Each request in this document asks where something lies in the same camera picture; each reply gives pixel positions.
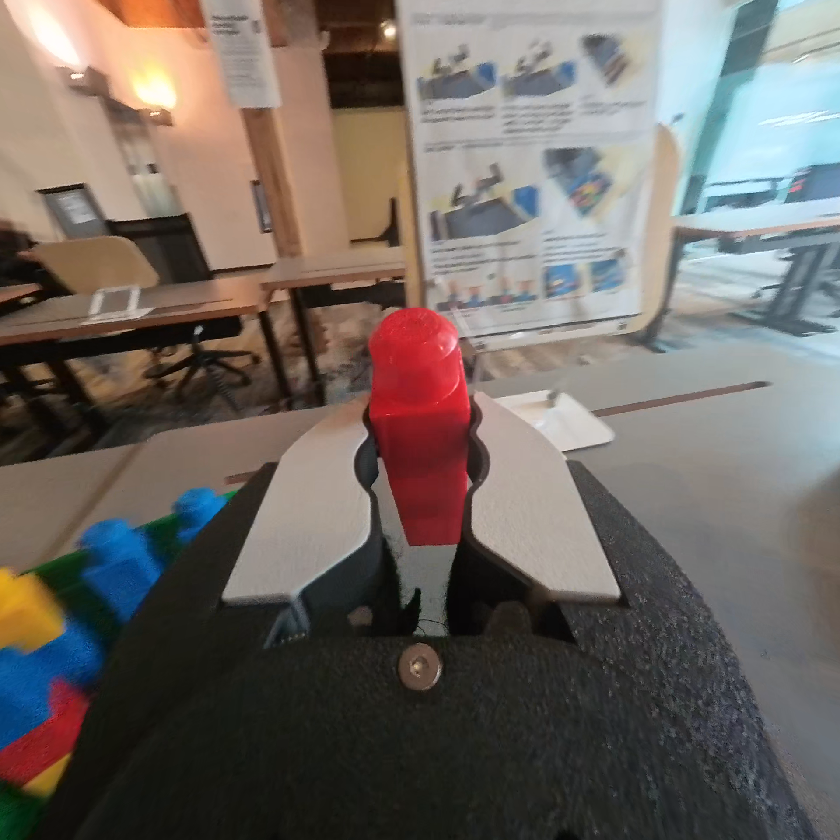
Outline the black office chair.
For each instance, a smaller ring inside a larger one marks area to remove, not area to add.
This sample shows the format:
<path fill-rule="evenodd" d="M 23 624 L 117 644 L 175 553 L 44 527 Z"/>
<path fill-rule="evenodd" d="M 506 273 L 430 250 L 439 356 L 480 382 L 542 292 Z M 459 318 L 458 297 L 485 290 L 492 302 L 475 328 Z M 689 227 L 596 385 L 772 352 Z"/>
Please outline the black office chair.
<path fill-rule="evenodd" d="M 208 380 L 213 392 L 219 396 L 226 406 L 235 414 L 242 412 L 241 405 L 237 402 L 235 394 L 224 379 L 224 373 L 232 375 L 242 386 L 251 385 L 252 380 L 245 370 L 232 365 L 229 361 L 236 359 L 247 359 L 252 365 L 261 363 L 259 354 L 247 350 L 209 350 L 203 342 L 205 328 L 198 325 L 193 328 L 191 338 L 188 342 L 190 353 L 183 359 L 165 364 L 161 361 L 163 351 L 154 350 L 151 352 L 153 364 L 144 373 L 143 378 L 164 390 L 165 380 L 175 373 L 183 373 L 183 378 L 175 387 L 175 398 L 181 400 L 186 387 L 193 381 L 194 377 L 203 373 Z"/>

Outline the wooden desk black legs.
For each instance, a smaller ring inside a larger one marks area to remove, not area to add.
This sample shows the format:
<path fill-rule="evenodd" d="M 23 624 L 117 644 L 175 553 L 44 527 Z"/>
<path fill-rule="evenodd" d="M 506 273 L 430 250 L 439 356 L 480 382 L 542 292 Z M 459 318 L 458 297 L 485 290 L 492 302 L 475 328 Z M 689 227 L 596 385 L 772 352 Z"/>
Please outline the wooden desk black legs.
<path fill-rule="evenodd" d="M 260 278 L 266 304 L 276 292 L 288 295 L 297 338 L 308 367 L 313 397 L 326 404 L 325 384 L 310 309 L 372 303 L 382 309 L 407 305 L 406 260 L 399 246 L 350 248 L 332 255 L 283 257 Z"/>
<path fill-rule="evenodd" d="M 222 278 L 160 286 L 150 295 L 152 314 L 139 321 L 83 326 L 90 295 L 53 297 L 2 316 L 2 375 L 22 383 L 22 369 L 44 365 L 59 390 L 78 410 L 89 434 L 99 438 L 110 423 L 69 367 L 70 361 L 102 355 L 186 346 L 193 328 L 203 340 L 238 334 L 244 316 L 256 316 L 283 396 L 288 396 L 277 340 L 267 314 L 266 296 L 255 280 Z"/>
<path fill-rule="evenodd" d="M 665 296 L 644 334 L 649 349 L 658 347 L 686 247 L 709 241 L 716 243 L 725 256 L 793 252 L 793 260 L 771 301 L 762 309 L 734 312 L 735 319 L 797 339 L 838 332 L 837 326 L 802 315 L 819 281 L 838 258 L 839 199 L 835 196 L 675 218 L 671 226 Z"/>

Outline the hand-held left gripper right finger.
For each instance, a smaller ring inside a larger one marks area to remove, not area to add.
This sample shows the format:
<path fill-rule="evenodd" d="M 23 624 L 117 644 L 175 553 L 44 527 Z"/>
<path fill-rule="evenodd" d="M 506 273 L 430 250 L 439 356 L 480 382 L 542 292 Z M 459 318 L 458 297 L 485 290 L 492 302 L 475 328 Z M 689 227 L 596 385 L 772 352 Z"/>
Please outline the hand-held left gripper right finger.
<path fill-rule="evenodd" d="M 618 603 L 621 588 L 563 452 L 488 394 L 475 394 L 472 406 L 466 539 L 551 601 Z"/>

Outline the clear acrylic sign holder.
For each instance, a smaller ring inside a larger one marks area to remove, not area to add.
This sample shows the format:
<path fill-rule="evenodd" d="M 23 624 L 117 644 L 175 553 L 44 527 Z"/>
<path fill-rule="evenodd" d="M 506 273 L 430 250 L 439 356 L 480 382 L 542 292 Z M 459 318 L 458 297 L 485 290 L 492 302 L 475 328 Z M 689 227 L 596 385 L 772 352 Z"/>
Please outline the clear acrylic sign holder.
<path fill-rule="evenodd" d="M 150 287 L 133 284 L 100 288 L 90 295 L 87 313 L 81 325 L 98 326 L 145 319 L 154 311 L 150 295 L 158 288 L 157 284 Z"/>

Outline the laminated instruction sheet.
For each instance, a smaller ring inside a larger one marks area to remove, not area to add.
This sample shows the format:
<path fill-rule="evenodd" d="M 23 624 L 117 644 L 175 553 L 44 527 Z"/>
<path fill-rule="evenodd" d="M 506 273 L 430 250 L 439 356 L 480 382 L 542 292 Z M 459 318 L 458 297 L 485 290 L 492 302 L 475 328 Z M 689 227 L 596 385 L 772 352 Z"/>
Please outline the laminated instruction sheet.
<path fill-rule="evenodd" d="M 395 10 L 428 307 L 474 345 L 627 331 L 663 2 Z"/>

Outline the red toy block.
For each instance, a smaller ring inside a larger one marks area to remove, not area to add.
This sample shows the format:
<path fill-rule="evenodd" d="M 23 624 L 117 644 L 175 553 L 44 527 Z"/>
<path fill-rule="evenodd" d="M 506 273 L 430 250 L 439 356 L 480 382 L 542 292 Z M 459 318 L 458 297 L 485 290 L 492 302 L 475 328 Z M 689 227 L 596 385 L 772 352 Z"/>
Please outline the red toy block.
<path fill-rule="evenodd" d="M 74 752 L 89 708 L 84 691 L 64 677 L 51 680 L 48 703 L 46 720 L 1 750 L 1 779 L 20 791 L 52 763 Z"/>
<path fill-rule="evenodd" d="M 456 545 L 471 406 L 455 325 L 425 308 L 400 309 L 381 321 L 369 350 L 368 414 L 406 542 Z"/>

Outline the yellow toy block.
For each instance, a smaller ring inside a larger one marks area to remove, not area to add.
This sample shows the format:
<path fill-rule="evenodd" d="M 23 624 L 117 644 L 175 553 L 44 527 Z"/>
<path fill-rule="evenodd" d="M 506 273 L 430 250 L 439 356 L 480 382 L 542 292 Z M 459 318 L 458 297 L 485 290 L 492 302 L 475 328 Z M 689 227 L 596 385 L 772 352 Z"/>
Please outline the yellow toy block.
<path fill-rule="evenodd" d="M 1 569 L 1 649 L 30 654 L 66 630 L 62 607 L 37 575 Z"/>
<path fill-rule="evenodd" d="M 67 766 L 72 758 L 73 753 L 69 752 L 58 761 L 52 763 L 43 772 L 39 773 L 22 788 L 22 792 L 31 795 L 35 798 L 45 800 L 50 798 L 60 782 Z"/>

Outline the rounded wooden board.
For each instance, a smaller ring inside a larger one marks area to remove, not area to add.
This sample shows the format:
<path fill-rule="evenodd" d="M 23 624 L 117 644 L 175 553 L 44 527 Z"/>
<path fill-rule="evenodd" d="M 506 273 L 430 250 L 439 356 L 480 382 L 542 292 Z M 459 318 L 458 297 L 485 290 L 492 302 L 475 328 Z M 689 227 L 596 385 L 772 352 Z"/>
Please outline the rounded wooden board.
<path fill-rule="evenodd" d="M 127 238 L 101 236 L 53 243 L 31 248 L 33 257 L 66 289 L 76 295 L 90 295 L 99 289 L 157 287 L 158 272 L 140 248 Z"/>

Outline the green plastic bin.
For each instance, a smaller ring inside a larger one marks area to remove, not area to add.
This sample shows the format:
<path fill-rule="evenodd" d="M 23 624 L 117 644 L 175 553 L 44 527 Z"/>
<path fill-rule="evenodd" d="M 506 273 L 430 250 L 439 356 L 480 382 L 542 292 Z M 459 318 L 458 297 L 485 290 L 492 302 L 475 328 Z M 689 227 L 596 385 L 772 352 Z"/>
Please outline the green plastic bin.
<path fill-rule="evenodd" d="M 234 494 L 233 491 L 229 491 L 218 495 L 224 495 L 229 500 Z M 172 512 L 166 517 L 140 527 L 149 533 L 154 544 L 163 552 L 168 562 L 165 570 L 189 545 L 183 547 L 179 544 L 176 538 L 176 521 Z M 90 706 L 101 680 L 106 659 L 126 625 L 121 626 L 104 601 L 83 582 L 81 571 L 85 567 L 86 560 L 87 556 L 80 550 L 78 542 L 74 551 L 21 574 L 37 575 L 57 599 L 66 620 L 69 617 L 78 620 L 103 647 L 105 659 L 98 679 L 91 686 L 81 689 L 86 694 Z M 2 781 L 1 837 L 29 838 L 50 798 L 45 800 L 35 798 Z"/>

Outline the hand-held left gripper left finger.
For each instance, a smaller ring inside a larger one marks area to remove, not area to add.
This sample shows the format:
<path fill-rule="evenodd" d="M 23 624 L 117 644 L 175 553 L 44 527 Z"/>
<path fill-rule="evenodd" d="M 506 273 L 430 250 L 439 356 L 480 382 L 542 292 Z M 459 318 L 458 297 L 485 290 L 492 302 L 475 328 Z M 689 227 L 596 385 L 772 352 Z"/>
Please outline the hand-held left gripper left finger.
<path fill-rule="evenodd" d="M 324 616 L 373 617 L 384 538 L 367 415 L 366 397 L 336 406 L 280 457 L 224 606 L 277 606 L 294 634 L 309 634 Z"/>

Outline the white paper notice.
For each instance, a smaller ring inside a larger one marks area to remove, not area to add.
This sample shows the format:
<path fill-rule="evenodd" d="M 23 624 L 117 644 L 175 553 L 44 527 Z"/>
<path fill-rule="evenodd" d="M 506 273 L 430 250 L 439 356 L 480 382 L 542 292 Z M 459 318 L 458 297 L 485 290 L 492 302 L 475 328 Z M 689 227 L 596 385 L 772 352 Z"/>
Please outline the white paper notice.
<path fill-rule="evenodd" d="M 278 109 L 280 89 L 260 1 L 202 1 L 228 97 L 238 109 Z"/>

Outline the instruction poster board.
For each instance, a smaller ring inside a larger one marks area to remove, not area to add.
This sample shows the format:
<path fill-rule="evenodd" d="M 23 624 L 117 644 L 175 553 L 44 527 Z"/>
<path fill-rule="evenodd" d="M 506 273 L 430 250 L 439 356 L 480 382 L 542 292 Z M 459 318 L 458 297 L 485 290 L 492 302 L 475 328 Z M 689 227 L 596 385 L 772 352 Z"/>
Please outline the instruction poster board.
<path fill-rule="evenodd" d="M 418 244 L 412 154 L 407 146 L 403 150 L 405 154 L 396 169 L 397 223 L 405 261 L 403 284 L 406 304 L 410 308 L 418 308 L 427 305 L 426 281 Z M 649 334 L 655 333 L 655 322 L 665 314 L 669 289 L 673 283 L 670 262 L 675 219 L 671 210 L 680 169 L 679 142 L 669 126 L 659 123 L 655 133 L 653 186 L 640 269 L 643 310 L 627 320 L 625 329 L 618 332 L 619 335 L 641 343 L 648 340 Z"/>

